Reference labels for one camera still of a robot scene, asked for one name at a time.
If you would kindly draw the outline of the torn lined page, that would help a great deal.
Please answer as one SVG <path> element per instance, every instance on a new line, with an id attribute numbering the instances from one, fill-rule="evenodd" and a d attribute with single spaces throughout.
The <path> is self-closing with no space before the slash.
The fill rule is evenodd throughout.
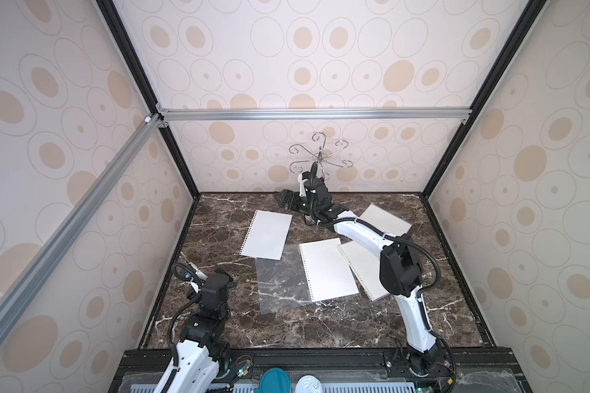
<path id="1" fill-rule="evenodd" d="M 256 210 L 240 249 L 240 255 L 280 260 L 291 221 L 291 215 Z"/>

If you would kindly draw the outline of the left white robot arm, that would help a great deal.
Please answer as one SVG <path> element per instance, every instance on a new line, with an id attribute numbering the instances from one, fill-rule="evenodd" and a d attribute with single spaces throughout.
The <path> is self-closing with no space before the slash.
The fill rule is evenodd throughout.
<path id="1" fill-rule="evenodd" d="M 237 283 L 222 268 L 200 278 L 194 268 L 174 263 L 171 271 L 193 283 L 188 301 L 170 321 L 167 344 L 171 361 L 156 392 L 206 392 L 213 380 L 229 369 L 230 344 L 221 339 L 229 309 L 229 293 Z"/>

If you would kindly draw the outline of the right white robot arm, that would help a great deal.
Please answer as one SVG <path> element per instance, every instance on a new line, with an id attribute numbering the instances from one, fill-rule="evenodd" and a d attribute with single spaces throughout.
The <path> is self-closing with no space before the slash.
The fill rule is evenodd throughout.
<path id="1" fill-rule="evenodd" d="M 424 307 L 423 294 L 441 281 L 441 269 L 424 247 L 407 234 L 386 233 L 334 203 L 325 181 L 311 171 L 304 174 L 299 192 L 283 190 L 275 200 L 281 209 L 302 214 L 309 225 L 331 229 L 379 258 L 380 283 L 394 296 L 405 324 L 405 362 L 411 373 L 423 378 L 439 363 L 452 360 L 449 346 L 434 332 Z"/>

